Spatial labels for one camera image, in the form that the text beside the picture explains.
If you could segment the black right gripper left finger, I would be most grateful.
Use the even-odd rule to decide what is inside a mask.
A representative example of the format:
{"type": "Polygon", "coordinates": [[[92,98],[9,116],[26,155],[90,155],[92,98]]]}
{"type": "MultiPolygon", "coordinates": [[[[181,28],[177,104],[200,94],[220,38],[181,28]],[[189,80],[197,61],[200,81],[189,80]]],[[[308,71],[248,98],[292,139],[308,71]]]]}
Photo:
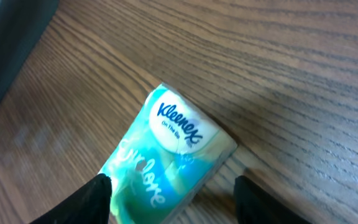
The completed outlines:
{"type": "Polygon", "coordinates": [[[31,224],[107,224],[111,195],[111,179],[98,174],[31,224]]]}

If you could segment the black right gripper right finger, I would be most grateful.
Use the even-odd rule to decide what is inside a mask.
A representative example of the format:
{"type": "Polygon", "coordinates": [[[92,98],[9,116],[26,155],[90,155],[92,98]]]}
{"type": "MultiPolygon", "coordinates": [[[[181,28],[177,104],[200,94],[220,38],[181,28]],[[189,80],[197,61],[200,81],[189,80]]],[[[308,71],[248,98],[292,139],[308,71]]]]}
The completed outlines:
{"type": "Polygon", "coordinates": [[[244,175],[235,179],[233,196],[239,224],[310,224],[244,175]]]}

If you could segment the green Kleenex tissue pack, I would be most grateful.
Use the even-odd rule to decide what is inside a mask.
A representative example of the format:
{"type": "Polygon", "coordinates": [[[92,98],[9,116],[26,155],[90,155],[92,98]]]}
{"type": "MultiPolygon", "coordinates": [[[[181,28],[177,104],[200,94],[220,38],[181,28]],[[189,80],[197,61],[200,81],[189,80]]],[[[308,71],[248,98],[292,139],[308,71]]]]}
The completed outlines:
{"type": "Polygon", "coordinates": [[[165,83],[101,168],[111,179],[118,223],[167,223],[237,148],[235,140],[165,83]]]}

